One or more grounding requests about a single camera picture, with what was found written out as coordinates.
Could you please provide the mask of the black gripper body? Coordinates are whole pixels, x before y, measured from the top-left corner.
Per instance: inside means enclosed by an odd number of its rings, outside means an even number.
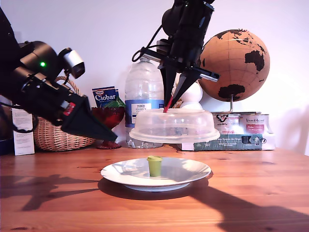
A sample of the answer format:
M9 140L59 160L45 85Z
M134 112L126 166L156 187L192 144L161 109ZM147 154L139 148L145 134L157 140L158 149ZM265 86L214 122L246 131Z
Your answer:
M65 108L62 104L74 93L69 87L57 85L55 88L47 83L32 84L28 93L30 113L45 118L55 126L63 124Z

